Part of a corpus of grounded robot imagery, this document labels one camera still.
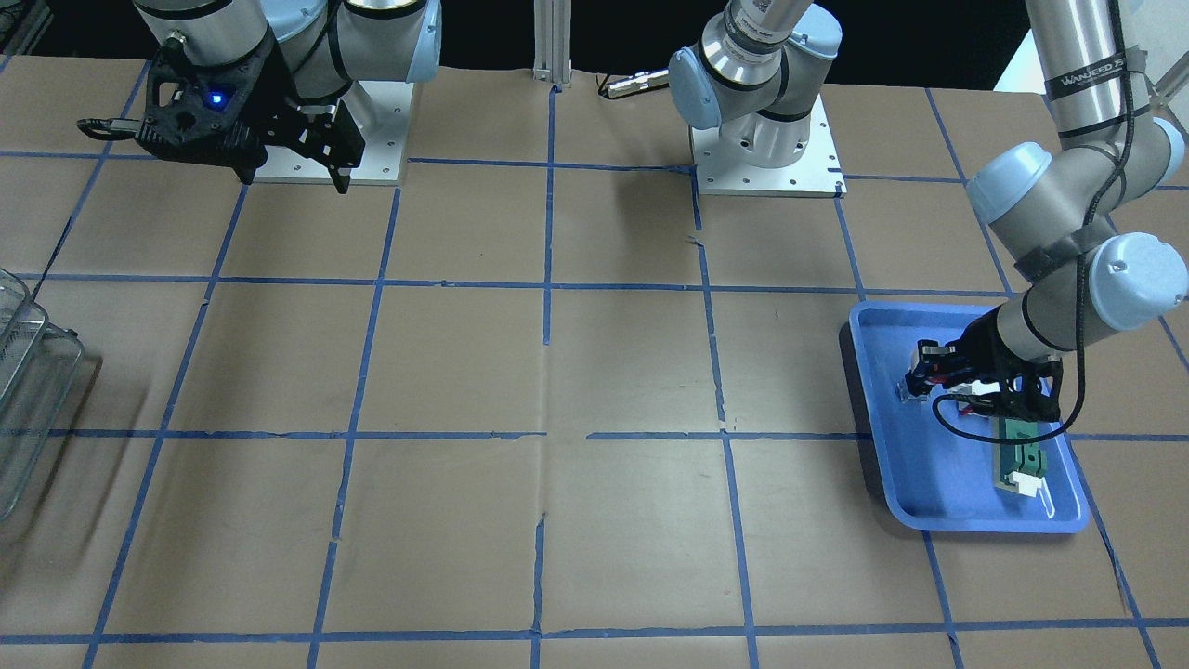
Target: grid line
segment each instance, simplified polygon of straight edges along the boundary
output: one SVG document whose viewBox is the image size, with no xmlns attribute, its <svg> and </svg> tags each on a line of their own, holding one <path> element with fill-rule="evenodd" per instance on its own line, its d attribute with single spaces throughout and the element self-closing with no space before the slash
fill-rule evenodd
<svg viewBox="0 0 1189 669">
<path fill-rule="evenodd" d="M 227 250 L 231 247 L 232 236 L 235 234 L 235 226 L 238 225 L 239 215 L 244 209 L 244 200 L 247 197 L 247 185 L 241 185 L 239 189 L 239 197 L 235 201 L 235 208 L 232 212 L 231 221 L 227 223 L 227 232 L 224 234 L 222 245 L 219 247 L 219 255 L 215 258 L 214 267 L 210 270 L 210 280 L 207 283 L 202 303 L 199 304 L 199 313 L 194 318 L 194 327 L 190 328 L 190 339 L 185 345 L 185 353 L 182 355 L 182 362 L 178 366 L 177 375 L 174 378 L 174 386 L 169 393 L 169 402 L 165 404 L 165 412 L 161 418 L 161 428 L 158 429 L 157 438 L 153 441 L 152 450 L 149 455 L 149 462 L 145 465 L 144 475 L 140 479 L 140 488 L 137 492 L 137 499 L 132 507 L 128 528 L 124 534 L 124 541 L 120 544 L 120 551 L 115 558 L 115 567 L 112 570 L 112 578 L 108 582 L 107 593 L 103 597 L 103 604 L 100 607 L 99 617 L 95 620 L 95 631 L 90 643 L 88 644 L 82 669 L 92 669 L 95 663 L 95 656 L 99 652 L 99 639 L 107 627 L 107 619 L 115 604 L 115 594 L 120 587 L 120 579 L 124 575 L 124 568 L 127 566 L 128 555 L 132 553 L 132 542 L 136 538 L 137 528 L 144 512 L 145 500 L 149 497 L 149 487 L 152 484 L 152 476 L 157 469 L 157 462 L 161 457 L 162 447 L 165 443 L 164 434 L 169 429 L 169 424 L 174 418 L 174 410 L 177 406 L 177 399 L 182 393 L 182 384 L 185 381 L 185 373 L 189 371 L 190 362 L 194 359 L 194 351 L 199 343 L 199 334 L 202 332 L 202 324 L 207 318 L 207 313 L 210 305 L 210 297 L 218 285 L 218 282 L 215 282 L 214 278 L 219 276 L 219 272 L 222 270 L 224 261 L 227 258 Z"/>
<path fill-rule="evenodd" d="M 950 639 L 950 654 L 954 656 L 954 667 L 964 669 L 962 661 L 962 646 L 958 643 L 958 630 L 954 625 L 954 612 L 950 610 L 950 597 L 945 592 L 945 579 L 942 576 L 942 563 L 937 560 L 937 548 L 933 545 L 933 534 L 929 530 L 920 531 L 925 541 L 925 553 L 929 555 L 929 568 L 933 573 L 933 585 L 937 587 L 937 601 L 942 606 L 942 620 L 945 625 L 945 636 Z"/>
<path fill-rule="evenodd" d="M 1133 630 L 1143 624 L 1147 629 L 1189 629 L 1189 618 L 1061 618 L 1021 620 L 956 621 L 958 632 L 1005 632 L 1028 630 Z M 946 633 L 944 623 L 883 623 L 869 625 L 757 625 L 757 637 L 820 637 L 820 636 L 880 636 Z M 556 632 L 534 630 L 419 630 L 419 631 L 344 631 L 323 632 L 323 644 L 334 643 L 415 643 L 415 642 L 523 642 L 566 639 L 628 639 L 628 638 L 740 638 L 747 636 L 743 626 L 717 627 L 643 627 L 643 629 L 579 629 Z M 309 643 L 312 632 L 168 632 L 168 633 L 105 633 L 100 645 L 132 644 L 271 644 Z M 86 645 L 93 635 L 4 635 L 0 646 L 23 645 Z"/>
<path fill-rule="evenodd" d="M 925 96 L 929 97 L 929 107 L 933 111 L 933 118 L 937 119 L 937 127 L 942 131 L 942 139 L 945 140 L 945 149 L 950 152 L 950 159 L 954 160 L 954 169 L 958 172 L 958 178 L 961 178 L 962 185 L 969 182 L 967 178 L 965 170 L 962 169 L 962 160 L 958 159 L 958 152 L 954 147 L 954 141 L 950 139 L 950 131 L 945 127 L 945 120 L 942 118 L 940 109 L 937 108 L 937 100 L 933 99 L 933 89 L 925 88 Z M 1004 284 L 1004 290 L 1013 292 L 1012 284 L 1007 279 L 1007 272 L 1004 271 L 1004 263 L 999 259 L 999 252 L 995 251 L 995 244 L 990 240 L 990 231 L 987 226 L 979 222 L 979 232 L 982 233 L 982 240 L 987 244 L 987 250 L 990 252 L 990 261 L 995 263 L 995 271 L 999 273 L 999 280 Z"/>
<path fill-rule="evenodd" d="M 1131 610 L 1132 619 L 1135 621 L 1135 629 L 1139 630 L 1139 637 L 1143 639 L 1144 649 L 1147 651 L 1147 658 L 1152 663 L 1152 669 L 1160 669 L 1160 659 L 1156 655 L 1156 646 L 1152 645 L 1152 637 L 1147 633 L 1147 625 L 1144 623 L 1139 604 L 1135 601 L 1135 594 L 1132 592 L 1131 583 L 1127 581 L 1127 575 L 1122 570 L 1122 562 L 1119 560 L 1119 554 L 1115 551 L 1114 543 L 1107 534 L 1107 525 L 1102 519 L 1102 513 L 1099 511 L 1099 505 L 1094 499 L 1094 493 L 1090 492 L 1090 482 L 1086 476 L 1086 468 L 1082 467 L 1082 461 L 1077 457 L 1077 452 L 1072 448 L 1072 446 L 1069 449 L 1069 456 L 1074 460 L 1074 471 L 1077 473 L 1077 479 L 1082 482 L 1082 488 L 1086 491 L 1086 503 L 1089 505 L 1090 513 L 1094 516 L 1094 525 L 1097 528 L 1099 535 L 1102 537 L 1102 543 L 1107 549 L 1107 556 L 1111 558 L 1111 566 L 1114 568 L 1115 579 L 1119 581 L 1119 589 L 1122 591 L 1124 598 L 1127 601 L 1127 608 Z"/>
<path fill-rule="evenodd" d="M 128 115 L 128 111 L 132 108 L 132 103 L 136 102 L 137 91 L 140 89 L 140 84 L 144 78 L 149 75 L 150 62 L 140 68 L 140 74 L 137 75 L 136 83 L 132 84 L 132 91 L 128 93 L 127 99 L 124 101 L 124 107 L 121 108 L 120 115 Z M 70 217 L 67 219 L 65 226 L 62 228 L 62 234 L 58 235 L 57 242 L 54 245 L 54 250 L 50 252 L 50 257 L 45 263 L 45 272 L 49 272 L 54 267 L 54 263 L 58 259 L 58 253 L 62 252 L 62 247 L 65 246 L 67 238 L 70 236 L 70 231 L 74 229 L 75 222 L 78 216 L 82 215 L 82 208 L 87 203 L 87 197 L 90 195 L 92 189 L 95 183 L 99 182 L 99 172 L 103 170 L 103 164 L 107 162 L 108 156 L 112 153 L 112 146 L 114 141 L 106 141 L 103 144 L 103 151 L 100 152 L 99 159 L 95 162 L 95 166 L 90 170 L 90 176 L 87 178 L 87 184 L 83 185 L 82 193 L 78 195 L 78 200 L 75 202 L 74 209 L 70 210 Z M 38 292 L 42 290 L 42 280 L 39 279 L 33 290 L 30 294 L 30 298 L 36 299 Z"/>
<path fill-rule="evenodd" d="M 693 204 L 693 228 L 702 232 L 702 207 L 698 204 L 698 175 L 690 172 L 690 194 Z M 738 567 L 740 599 L 743 607 L 743 636 L 747 639 L 750 669 L 760 669 L 760 644 L 755 636 L 755 613 L 751 608 L 751 581 L 748 576 L 747 545 L 743 538 L 743 517 L 740 507 L 738 480 L 735 475 L 735 453 L 726 433 L 726 400 L 723 393 L 723 373 L 718 359 L 718 333 L 715 328 L 713 295 L 710 290 L 710 261 L 706 247 L 698 241 L 698 265 L 702 271 L 702 296 L 706 309 L 706 339 L 710 346 L 710 371 L 715 380 L 715 406 L 718 412 L 719 438 L 723 443 L 723 463 L 726 468 L 726 496 L 731 507 L 731 531 L 735 538 L 735 561 Z"/>
<path fill-rule="evenodd" d="M 309 642 L 309 655 L 306 663 L 308 669 L 317 667 L 322 629 L 326 624 L 326 610 L 331 600 L 331 585 L 334 580 L 334 566 L 338 558 L 339 542 L 342 539 L 342 518 L 347 507 L 347 493 L 351 486 L 351 469 L 354 462 L 356 441 L 359 438 L 359 416 L 363 412 L 364 395 L 367 390 L 367 372 L 371 368 L 372 347 L 376 343 L 376 324 L 379 321 L 380 303 L 384 298 L 384 277 L 388 274 L 388 265 L 392 257 L 392 238 L 396 234 L 396 219 L 400 208 L 401 189 L 396 188 L 392 190 L 392 206 L 389 210 L 388 229 L 384 233 L 384 247 L 380 252 L 379 269 L 376 272 L 376 279 L 372 282 L 375 288 L 372 290 L 371 310 L 367 315 L 367 330 L 364 336 L 363 355 L 359 361 L 356 397 L 351 405 L 351 419 L 347 425 L 347 443 L 342 454 L 342 479 L 339 482 L 339 492 L 334 504 L 331 541 L 327 542 L 322 582 L 317 595 L 317 608 L 314 613 L 314 632 Z"/>
</svg>

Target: wire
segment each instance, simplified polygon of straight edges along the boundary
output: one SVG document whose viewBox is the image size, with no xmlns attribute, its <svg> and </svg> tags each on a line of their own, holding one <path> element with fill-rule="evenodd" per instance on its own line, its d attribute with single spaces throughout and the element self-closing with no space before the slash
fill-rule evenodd
<svg viewBox="0 0 1189 669">
<path fill-rule="evenodd" d="M 1127 64 L 1127 43 L 1122 33 L 1122 13 L 1119 8 L 1119 0 L 1111 0 L 1108 2 L 1108 8 L 1111 13 L 1111 31 L 1114 33 L 1115 51 L 1124 61 L 1124 71 L 1120 76 L 1120 93 L 1122 96 L 1121 115 L 1124 118 L 1124 122 L 1126 124 L 1126 130 L 1124 134 L 1122 151 L 1118 158 L 1114 158 L 1114 169 L 1111 170 L 1106 181 L 1102 182 L 1102 185 L 1094 193 L 1094 197 L 1090 198 L 1090 203 L 1086 209 L 1086 216 L 1082 219 L 1082 227 L 1087 227 L 1094 222 L 1094 216 L 1097 215 L 1099 203 L 1102 201 L 1102 197 L 1106 196 L 1107 191 L 1111 190 L 1119 178 L 1125 178 L 1124 170 L 1127 166 L 1127 160 L 1131 158 L 1131 147 L 1135 139 L 1135 101 L 1132 99 L 1133 90 L 1131 81 L 1131 75 L 1133 72 L 1131 71 L 1131 67 Z M 1124 181 L 1124 188 L 1119 191 L 1119 201 L 1122 201 L 1125 195 L 1126 181 Z M 942 417 L 940 404 L 943 402 L 961 402 L 962 399 L 961 396 L 946 393 L 938 396 L 932 404 L 933 417 L 936 417 L 938 423 L 942 424 L 942 428 L 945 428 L 958 437 L 964 437 L 984 444 L 1026 446 L 1046 442 L 1053 437 L 1064 435 L 1070 428 L 1074 427 L 1074 423 L 1082 415 L 1082 409 L 1086 405 L 1086 304 L 1089 297 L 1089 284 L 1087 280 L 1086 266 L 1087 252 L 1078 253 L 1077 255 L 1077 296 L 1074 307 L 1074 348 L 1077 356 L 1077 399 L 1074 402 L 1074 409 L 1069 412 L 1069 418 L 1067 418 L 1056 430 L 1037 437 L 1028 437 L 1026 440 L 984 437 L 982 435 L 975 435 L 973 433 L 960 430 Z"/>
</svg>

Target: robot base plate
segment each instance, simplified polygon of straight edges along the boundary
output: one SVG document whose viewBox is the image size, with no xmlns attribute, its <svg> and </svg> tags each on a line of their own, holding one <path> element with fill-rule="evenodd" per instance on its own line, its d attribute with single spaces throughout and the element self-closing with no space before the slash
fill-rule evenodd
<svg viewBox="0 0 1189 669">
<path fill-rule="evenodd" d="M 703 195 L 755 195 L 784 197 L 835 197 L 847 193 L 838 151 L 833 145 L 825 106 L 813 102 L 813 135 L 805 153 L 785 168 L 759 168 L 736 158 L 737 151 L 722 145 L 718 128 L 691 128 L 691 145 L 698 165 L 698 191 Z"/>
<path fill-rule="evenodd" d="M 377 120 L 363 128 L 363 164 L 351 171 L 352 185 L 398 185 L 404 172 L 409 119 L 413 112 L 413 83 L 363 81 L 371 96 L 366 115 Z M 258 183 L 331 183 L 326 168 L 284 146 L 269 146 L 269 162 L 256 171 Z"/>
</svg>

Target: metal post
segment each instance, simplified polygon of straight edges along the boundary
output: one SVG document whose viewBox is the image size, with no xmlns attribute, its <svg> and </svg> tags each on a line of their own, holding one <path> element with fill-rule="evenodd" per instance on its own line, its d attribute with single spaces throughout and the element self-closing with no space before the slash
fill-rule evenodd
<svg viewBox="0 0 1189 669">
<path fill-rule="evenodd" d="M 536 18 L 536 61 L 533 76 L 570 86 L 571 0 L 533 0 Z"/>
</svg>

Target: robotic arm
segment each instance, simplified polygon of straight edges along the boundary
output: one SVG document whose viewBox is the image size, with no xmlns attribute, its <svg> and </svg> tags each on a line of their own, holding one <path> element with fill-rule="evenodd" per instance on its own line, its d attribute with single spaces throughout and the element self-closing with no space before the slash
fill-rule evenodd
<svg viewBox="0 0 1189 669">
<path fill-rule="evenodd" d="M 943 400 L 982 416 L 1056 423 L 1061 356 L 1076 352 L 1078 403 L 1061 429 L 1027 440 L 1038 442 L 1068 429 L 1081 409 L 1084 347 L 1179 304 L 1189 271 L 1170 245 L 1146 233 L 1116 234 L 1106 217 L 1168 179 L 1185 152 L 1181 133 L 1151 114 L 1144 53 L 1119 0 L 1028 0 L 1027 10 L 1063 151 L 1015 146 L 967 193 L 1032 286 L 955 342 L 919 342 L 901 392 L 925 400 L 933 386 L 992 385 L 987 395 L 935 400 L 933 414 L 956 434 L 937 411 Z"/>
<path fill-rule="evenodd" d="M 365 149 L 358 80 L 427 81 L 440 0 L 136 0 L 161 42 L 143 120 L 84 119 L 166 160 L 229 166 L 251 183 L 266 145 L 321 163 L 346 193 Z"/>
<path fill-rule="evenodd" d="M 719 127 L 738 160 L 791 165 L 841 43 L 838 21 L 811 0 L 731 0 L 669 59 L 673 101 L 690 126 Z"/>
</svg>

